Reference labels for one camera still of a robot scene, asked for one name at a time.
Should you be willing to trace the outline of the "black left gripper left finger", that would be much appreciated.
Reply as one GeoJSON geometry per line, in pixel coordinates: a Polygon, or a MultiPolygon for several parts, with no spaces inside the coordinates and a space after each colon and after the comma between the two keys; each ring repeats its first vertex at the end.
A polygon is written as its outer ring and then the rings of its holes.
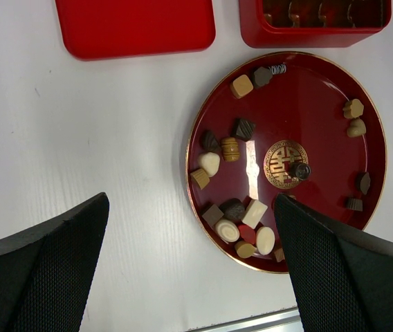
{"type": "Polygon", "coordinates": [[[0,331],[79,331],[108,218],[102,192],[0,239],[0,331]]]}

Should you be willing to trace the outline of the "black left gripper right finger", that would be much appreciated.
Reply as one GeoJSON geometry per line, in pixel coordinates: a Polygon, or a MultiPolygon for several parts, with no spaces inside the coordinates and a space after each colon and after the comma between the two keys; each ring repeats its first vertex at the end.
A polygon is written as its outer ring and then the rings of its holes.
{"type": "Polygon", "coordinates": [[[274,215],[305,331],[393,331],[393,242],[285,194],[274,215]]]}

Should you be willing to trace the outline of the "dark ridged square chocolate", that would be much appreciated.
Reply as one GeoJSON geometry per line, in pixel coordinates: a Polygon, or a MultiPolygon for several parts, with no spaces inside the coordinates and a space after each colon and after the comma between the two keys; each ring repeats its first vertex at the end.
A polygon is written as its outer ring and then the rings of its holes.
{"type": "Polygon", "coordinates": [[[256,124],[244,118],[237,118],[232,128],[231,136],[238,140],[248,142],[254,133],[256,124]]]}

